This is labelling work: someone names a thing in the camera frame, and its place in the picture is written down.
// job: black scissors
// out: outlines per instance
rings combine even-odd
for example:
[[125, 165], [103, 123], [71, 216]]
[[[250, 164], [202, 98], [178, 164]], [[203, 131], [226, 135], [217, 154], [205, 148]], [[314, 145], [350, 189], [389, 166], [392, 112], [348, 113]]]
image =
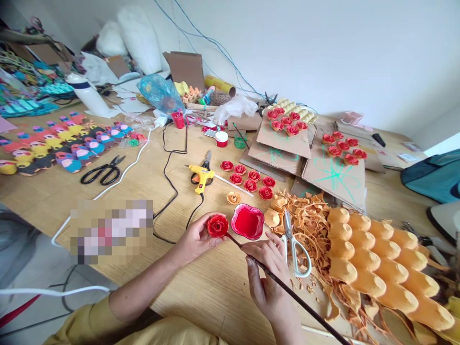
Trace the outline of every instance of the black scissors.
[[[117, 168], [117, 165], [123, 160], [125, 159], [126, 156], [123, 156], [122, 158], [119, 158], [120, 155], [116, 156], [111, 162], [110, 164], [104, 164], [96, 169], [93, 169], [91, 170], [90, 172], [87, 172], [86, 174], [83, 175], [83, 177], [81, 178], [80, 180], [80, 183], [82, 184], [90, 184], [91, 182], [93, 182], [95, 179], [97, 179], [107, 168], [111, 168], [110, 171], [104, 175], [104, 177], [99, 181], [100, 184], [102, 185], [108, 185], [108, 184], [111, 184], [113, 182], [115, 182], [119, 177], [120, 177], [120, 169]], [[86, 179], [88, 177], [90, 177], [91, 174], [97, 172], [97, 174], [95, 174], [90, 180], [86, 181]], [[113, 172], [116, 172], [115, 174], [115, 177], [106, 182], [105, 180], [110, 176], [112, 175]]]
[[[208, 171], [211, 171], [211, 168], [209, 167], [209, 162], [211, 161], [211, 150], [209, 150], [206, 154], [206, 160], [203, 162], [203, 164], [201, 165], [202, 168], [206, 168], [208, 169]], [[208, 179], [206, 181], [206, 185], [210, 185], [212, 183], [212, 179]], [[196, 174], [196, 173], [193, 173], [192, 174], [192, 177], [190, 177], [190, 181], [193, 183], [193, 184], [199, 184], [200, 183], [200, 177]]]

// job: black stick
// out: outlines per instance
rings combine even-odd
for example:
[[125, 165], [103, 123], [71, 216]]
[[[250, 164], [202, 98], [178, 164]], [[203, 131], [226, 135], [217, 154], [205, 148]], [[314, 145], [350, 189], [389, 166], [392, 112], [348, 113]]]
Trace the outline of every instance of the black stick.
[[[227, 232], [225, 236], [229, 237], [241, 249], [242, 245], [239, 244], [238, 241], [234, 239], [232, 235], [230, 235]], [[326, 320], [319, 316], [317, 312], [315, 312], [307, 303], [303, 301], [303, 299], [301, 299], [294, 291], [292, 291], [285, 283], [283, 283], [281, 279], [275, 276], [273, 272], [268, 269], [267, 266], [265, 266], [256, 258], [254, 258], [252, 255], [250, 255], [250, 257], [254, 260], [256, 264], [259, 265], [261, 269], [264, 270], [265, 273], [269, 275], [270, 278], [276, 281], [276, 283], [280, 285], [284, 289], [284, 291], [286, 291], [298, 304], [300, 304], [306, 311], [308, 311], [308, 313], [311, 316], [313, 316], [315, 320], [321, 324], [321, 326], [323, 326], [327, 331], [329, 331], [329, 333], [332, 334], [341, 344], [350, 345], [350, 343], [340, 333], [338, 333]]]

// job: white plastic bag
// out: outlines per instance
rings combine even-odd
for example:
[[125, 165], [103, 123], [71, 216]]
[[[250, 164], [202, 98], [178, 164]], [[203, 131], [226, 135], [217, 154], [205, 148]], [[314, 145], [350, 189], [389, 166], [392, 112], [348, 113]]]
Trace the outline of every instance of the white plastic bag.
[[128, 6], [121, 8], [116, 16], [125, 45], [142, 72], [149, 75], [161, 71], [157, 36], [145, 11]]
[[96, 49], [105, 57], [128, 55], [125, 42], [121, 36], [120, 26], [116, 22], [107, 22], [99, 33]]
[[243, 114], [254, 116], [256, 111], [256, 103], [245, 96], [238, 95], [217, 108], [213, 121], [216, 125], [223, 126], [230, 116], [241, 117]]

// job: paper rose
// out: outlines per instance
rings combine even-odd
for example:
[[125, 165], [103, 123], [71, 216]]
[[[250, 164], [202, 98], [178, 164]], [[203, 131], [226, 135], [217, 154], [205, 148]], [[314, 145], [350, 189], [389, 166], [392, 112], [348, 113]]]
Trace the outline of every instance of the paper rose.
[[300, 115], [298, 113], [291, 112], [289, 114], [289, 117], [291, 118], [292, 121], [300, 120]]
[[275, 110], [270, 110], [268, 113], [267, 113], [267, 119], [269, 121], [273, 121], [273, 120], [276, 120], [278, 118], [278, 113], [275, 111]]
[[263, 200], [270, 200], [273, 197], [273, 191], [270, 187], [262, 187], [259, 189], [259, 195]]
[[280, 131], [284, 129], [284, 124], [282, 122], [279, 122], [278, 120], [275, 120], [272, 122], [272, 128], [274, 131]]
[[229, 231], [229, 221], [222, 215], [212, 216], [207, 221], [207, 231], [211, 237], [222, 237]]
[[327, 149], [327, 155], [329, 157], [341, 157], [342, 153], [342, 150], [339, 149], [337, 146], [329, 146], [329, 148]]
[[235, 165], [235, 172], [238, 175], [244, 175], [246, 173], [246, 167], [244, 165]]
[[303, 130], [308, 129], [308, 125], [303, 121], [297, 121], [296, 125], [297, 125], [297, 128], [299, 129], [299, 131], [303, 131]]
[[287, 126], [286, 134], [290, 137], [299, 134], [299, 128], [297, 126]]
[[281, 122], [287, 126], [287, 125], [291, 125], [292, 124], [292, 120], [289, 118], [289, 117], [286, 117], [286, 116], [283, 116], [281, 118]]
[[243, 182], [243, 178], [239, 176], [238, 174], [233, 174], [232, 176], [230, 176], [230, 182], [232, 182], [233, 184], [239, 185]]
[[345, 141], [350, 147], [356, 147], [359, 144], [358, 139], [355, 138], [347, 138]]
[[241, 195], [237, 192], [230, 192], [227, 194], [227, 201], [230, 205], [237, 205], [241, 202]]
[[276, 184], [276, 181], [272, 179], [270, 176], [264, 177], [262, 183], [265, 187], [273, 188]]
[[223, 171], [230, 171], [233, 169], [233, 163], [231, 161], [223, 161], [222, 164], [220, 165], [220, 168]]
[[283, 109], [283, 108], [276, 107], [276, 108], [275, 108], [275, 111], [276, 111], [276, 113], [278, 114], [278, 116], [284, 114], [284, 109]]
[[247, 180], [244, 183], [244, 189], [246, 189], [248, 192], [255, 192], [257, 190], [257, 182]]
[[252, 170], [248, 173], [248, 178], [254, 182], [257, 182], [260, 180], [260, 174], [257, 171]]
[[324, 134], [322, 137], [322, 143], [324, 145], [326, 144], [334, 144], [335, 143], [335, 138], [333, 136], [330, 136], [329, 134]]
[[344, 142], [344, 141], [338, 141], [336, 145], [342, 151], [348, 151], [350, 149], [348, 144], [346, 142]]
[[368, 154], [365, 153], [363, 150], [361, 149], [354, 149], [353, 150], [353, 156], [355, 156], [356, 158], [358, 159], [367, 159], [368, 157]]
[[358, 165], [359, 164], [358, 159], [352, 154], [345, 155], [344, 162], [346, 165]]
[[337, 132], [337, 131], [332, 132], [332, 135], [333, 135], [334, 138], [339, 139], [339, 140], [344, 138], [344, 135], [342, 133], [340, 133], [340, 132]]

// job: white cable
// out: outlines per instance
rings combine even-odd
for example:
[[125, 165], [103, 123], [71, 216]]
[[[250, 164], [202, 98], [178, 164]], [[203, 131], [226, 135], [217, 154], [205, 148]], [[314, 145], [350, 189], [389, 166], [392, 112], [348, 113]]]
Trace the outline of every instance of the white cable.
[[[139, 150], [139, 153], [138, 153], [138, 157], [136, 158], [136, 161], [134, 163], [131, 163], [130, 166], [128, 166], [125, 171], [123, 171], [123, 173], [121, 174], [121, 178], [120, 178], [120, 181], [118, 181], [116, 184], [113, 184], [111, 185], [110, 187], [104, 189], [102, 191], [102, 193], [100, 193], [97, 197], [95, 197], [93, 200], [97, 200], [99, 199], [101, 196], [103, 196], [107, 191], [109, 191], [110, 189], [112, 189], [113, 187], [115, 187], [116, 185], [120, 184], [122, 181], [123, 181], [123, 177], [125, 176], [125, 174], [127, 173], [127, 171], [134, 165], [136, 164], [138, 161], [139, 161], [139, 157], [140, 157], [140, 154], [142, 153], [142, 151], [145, 149], [145, 147], [147, 146], [147, 144], [149, 143], [150, 141], [150, 133], [152, 132], [152, 128], [150, 129], [149, 131], [149, 135], [147, 136], [147, 142], [144, 144], [144, 146], [141, 147], [141, 149]], [[51, 239], [51, 244], [56, 246], [56, 247], [62, 247], [60, 246], [59, 244], [56, 243], [56, 238], [58, 238], [59, 234], [63, 231], [63, 229], [66, 227], [67, 223], [69, 222], [70, 220], [70, 216], [66, 219], [66, 221], [64, 222], [64, 224], [62, 224], [62, 226], [59, 228], [59, 230], [56, 232], [56, 234], [53, 236], [53, 238]]]
[[79, 289], [70, 290], [70, 291], [54, 291], [48, 289], [34, 289], [34, 288], [14, 288], [14, 289], [4, 289], [0, 290], [0, 295], [19, 295], [19, 294], [34, 294], [34, 295], [48, 295], [55, 297], [63, 297], [67, 295], [72, 295], [74, 293], [79, 293], [88, 290], [101, 290], [103, 292], [109, 293], [110, 289], [100, 285], [94, 285], [90, 287], [81, 287]]

